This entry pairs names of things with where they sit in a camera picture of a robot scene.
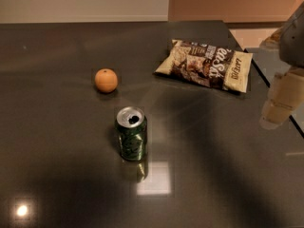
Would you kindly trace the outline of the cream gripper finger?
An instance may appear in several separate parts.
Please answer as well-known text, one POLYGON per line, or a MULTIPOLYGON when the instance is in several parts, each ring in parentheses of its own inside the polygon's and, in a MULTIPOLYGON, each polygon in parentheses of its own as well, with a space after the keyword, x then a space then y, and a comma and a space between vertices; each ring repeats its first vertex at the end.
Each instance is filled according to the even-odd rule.
POLYGON ((267 130, 281 126, 304 102, 304 68, 291 66, 276 73, 262 107, 260 125, 267 130))
POLYGON ((264 48, 264 49, 269 49, 269 50, 278 49, 281 34, 282 34, 282 28, 278 28, 270 36, 268 36, 266 39, 264 39, 260 43, 259 47, 264 48))

